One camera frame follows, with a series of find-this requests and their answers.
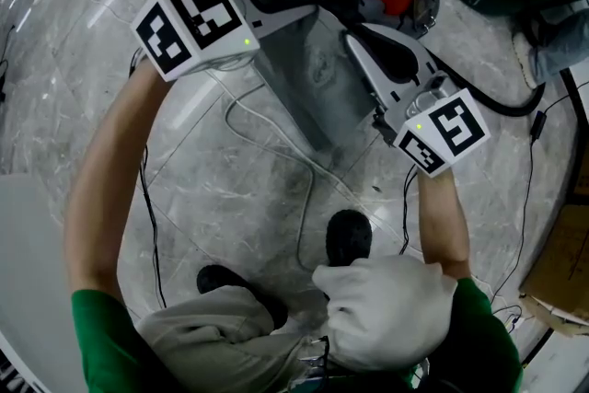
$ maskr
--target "gray floor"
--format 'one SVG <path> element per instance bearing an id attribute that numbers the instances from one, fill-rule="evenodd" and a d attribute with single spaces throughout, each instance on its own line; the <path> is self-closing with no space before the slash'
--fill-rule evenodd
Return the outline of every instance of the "gray floor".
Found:
<path id="1" fill-rule="evenodd" d="M 144 0 L 114 0 L 127 21 Z M 0 6 L 0 36 L 21 21 L 32 0 Z M 80 158 L 100 117 L 127 78 L 137 44 L 129 27 L 90 0 L 41 0 L 32 7 L 7 51 L 6 103 L 0 107 L 0 169 L 42 179 L 58 221 Z M 458 0 L 442 0 L 437 26 L 423 39 L 435 53 L 504 102 L 528 96 L 504 18 L 482 17 Z M 234 91 L 260 79 L 249 69 L 221 77 Z M 564 94 L 559 81 L 547 87 L 543 107 Z M 195 274 L 221 263 L 281 297 L 299 323 L 317 321 L 323 303 L 307 272 L 295 262 L 295 232 L 306 191 L 304 169 L 244 144 L 223 124 L 228 98 L 208 76 L 184 77 L 174 86 L 149 140 L 148 179 L 159 223 L 161 272 L 170 304 L 196 295 Z M 271 93 L 248 103 L 277 120 L 304 145 Z M 500 117 L 482 108 L 492 138 L 455 169 L 472 241 L 472 271 L 488 294 L 514 264 L 529 173 L 530 120 Z M 235 110 L 235 126 L 261 143 L 284 149 L 265 124 Z M 534 179 L 525 226 L 522 262 L 501 295 L 511 305 L 538 241 L 553 214 L 571 158 L 576 121 L 568 101 L 553 108 L 534 146 Z M 400 248 L 402 182 L 410 162 L 361 127 L 349 143 L 314 156 L 340 176 L 374 215 L 374 255 Z M 332 214 L 353 207 L 329 179 L 317 177 L 303 241 L 308 267 L 325 261 L 324 233 Z M 411 246 L 419 248 L 415 188 L 410 192 Z M 152 233 L 137 189 L 124 237 L 120 277 L 136 317 L 158 309 L 152 267 Z M 416 250 L 409 253 L 419 256 Z M 503 307 L 502 299 L 495 307 Z M 514 332 L 522 353 L 542 327 L 528 320 Z"/>

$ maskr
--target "white pants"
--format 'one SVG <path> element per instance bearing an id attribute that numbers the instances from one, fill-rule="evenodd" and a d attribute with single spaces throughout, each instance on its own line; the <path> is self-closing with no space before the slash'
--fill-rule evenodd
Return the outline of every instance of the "white pants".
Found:
<path id="1" fill-rule="evenodd" d="M 418 363 L 445 338 L 456 281 L 408 256 L 319 267 L 322 328 L 330 359 L 355 371 Z M 188 391 L 280 391 L 305 372 L 310 338 L 275 334 L 270 314 L 245 288 L 226 286 L 143 319 L 137 330 Z"/>

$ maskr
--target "green sleeve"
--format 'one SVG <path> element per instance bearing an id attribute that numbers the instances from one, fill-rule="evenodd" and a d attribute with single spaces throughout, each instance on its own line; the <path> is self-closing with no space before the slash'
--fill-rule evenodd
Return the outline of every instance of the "green sleeve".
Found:
<path id="1" fill-rule="evenodd" d="M 181 391 L 118 300 L 80 290 L 72 295 L 72 309 L 90 393 Z"/>
<path id="2" fill-rule="evenodd" d="M 471 279 L 458 281 L 450 330 L 429 357 L 430 377 L 460 391 L 519 391 L 522 366 L 507 329 Z"/>

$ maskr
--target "black shoe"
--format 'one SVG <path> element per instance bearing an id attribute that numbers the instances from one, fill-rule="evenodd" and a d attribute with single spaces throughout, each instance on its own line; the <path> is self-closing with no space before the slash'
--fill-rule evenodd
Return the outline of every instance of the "black shoe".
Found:
<path id="1" fill-rule="evenodd" d="M 360 212 L 342 210 L 329 220 L 326 250 L 330 267 L 346 267 L 356 259 L 367 258 L 371 245 L 372 228 Z"/>
<path id="2" fill-rule="evenodd" d="M 221 265 L 207 265 L 196 276 L 196 286 L 201 294 L 208 294 L 212 290 L 227 285 L 242 286 L 250 290 L 256 299 L 268 310 L 270 316 L 272 316 L 274 328 L 279 329 L 284 326 L 284 323 L 288 319 L 286 306 L 281 301 L 264 295 L 235 272 Z"/>

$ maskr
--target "green shirt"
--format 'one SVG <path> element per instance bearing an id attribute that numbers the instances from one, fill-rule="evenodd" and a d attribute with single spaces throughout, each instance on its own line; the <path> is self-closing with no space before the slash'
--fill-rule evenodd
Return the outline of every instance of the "green shirt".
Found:
<path id="1" fill-rule="evenodd" d="M 183 391 L 137 333 L 126 308 L 115 298 L 94 290 L 72 295 L 74 323 L 82 351 L 84 376 L 91 393 Z M 519 389 L 522 367 L 505 326 L 491 313 L 489 300 L 470 279 L 458 281 L 450 330 L 432 353 L 429 382 L 433 391 Z M 383 383 L 381 376 L 358 376 L 364 387 L 390 385 L 386 391 L 411 391 L 405 378 Z M 353 379 L 331 381 L 331 391 L 355 389 Z"/>

